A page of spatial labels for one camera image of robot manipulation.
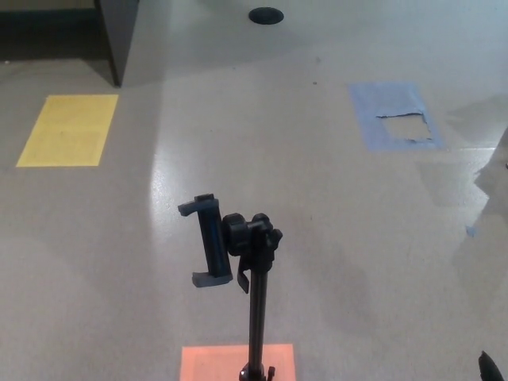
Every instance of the torn blue tape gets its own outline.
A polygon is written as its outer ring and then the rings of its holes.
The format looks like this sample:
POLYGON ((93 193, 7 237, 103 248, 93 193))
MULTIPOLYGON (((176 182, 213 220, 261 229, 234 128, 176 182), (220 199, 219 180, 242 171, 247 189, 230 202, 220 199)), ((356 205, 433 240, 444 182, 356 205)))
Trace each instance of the torn blue tape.
POLYGON ((416 85, 412 83, 355 83, 348 86, 364 143, 371 151, 438 149, 445 144, 430 117, 416 85), (387 117, 421 115, 430 138, 392 137, 383 123, 387 117))
POLYGON ((466 226, 466 234, 470 237, 474 237, 476 235, 476 228, 474 226, 466 226))

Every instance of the tripod stand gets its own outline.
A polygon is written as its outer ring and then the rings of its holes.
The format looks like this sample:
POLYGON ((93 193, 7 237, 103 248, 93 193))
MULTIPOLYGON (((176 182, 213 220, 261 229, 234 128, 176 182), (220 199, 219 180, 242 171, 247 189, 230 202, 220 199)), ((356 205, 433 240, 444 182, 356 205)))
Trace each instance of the tripod stand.
POLYGON ((272 381, 275 368, 264 374, 263 338, 267 300, 267 278, 275 259, 275 250, 283 235, 274 229, 265 214, 257 214, 246 221, 240 214, 229 214, 221 220, 218 200, 213 194, 204 194, 194 201, 182 204, 179 212, 188 216, 198 213, 199 225, 205 247, 208 272, 194 273, 192 283, 196 287, 212 287, 226 284, 233 279, 228 253, 239 256, 237 280, 250 296, 248 362, 240 371, 240 381, 272 381), (250 270, 249 284, 245 272, 250 270))

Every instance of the orange rectangle on floor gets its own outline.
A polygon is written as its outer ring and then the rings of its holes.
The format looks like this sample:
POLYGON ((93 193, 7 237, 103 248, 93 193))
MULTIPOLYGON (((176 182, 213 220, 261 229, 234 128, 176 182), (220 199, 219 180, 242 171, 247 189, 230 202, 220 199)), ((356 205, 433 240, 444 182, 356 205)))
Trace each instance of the orange rectangle on floor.
MULTIPOLYGON (((247 345, 184 347, 180 381, 236 381, 247 361, 247 345)), ((263 365, 275 367, 274 381, 296 381, 292 344, 263 346, 263 365)))

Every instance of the speckled floor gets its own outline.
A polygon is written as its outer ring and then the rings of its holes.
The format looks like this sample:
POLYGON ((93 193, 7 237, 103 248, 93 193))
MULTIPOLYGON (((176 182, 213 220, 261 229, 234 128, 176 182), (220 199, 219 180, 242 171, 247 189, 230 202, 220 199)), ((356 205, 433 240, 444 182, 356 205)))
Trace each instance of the speckled floor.
POLYGON ((284 232, 266 341, 299 381, 479 379, 482 349, 508 375, 508 4, 271 0, 286 20, 250 23, 266 4, 141 2, 120 90, 0 65, 1 380, 177 380, 183 346, 246 343, 241 289, 190 281, 176 206, 204 192, 284 232), (448 149, 365 148, 346 85, 383 80, 418 84, 448 149), (99 167, 15 168, 46 96, 111 91, 99 167))

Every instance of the yellow paper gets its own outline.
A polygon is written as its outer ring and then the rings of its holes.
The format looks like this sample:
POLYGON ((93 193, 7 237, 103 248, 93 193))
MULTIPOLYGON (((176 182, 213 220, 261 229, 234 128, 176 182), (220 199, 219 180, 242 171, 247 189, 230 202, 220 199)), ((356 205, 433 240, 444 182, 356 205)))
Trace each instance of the yellow paper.
POLYGON ((51 95, 17 167, 96 167, 118 95, 51 95))

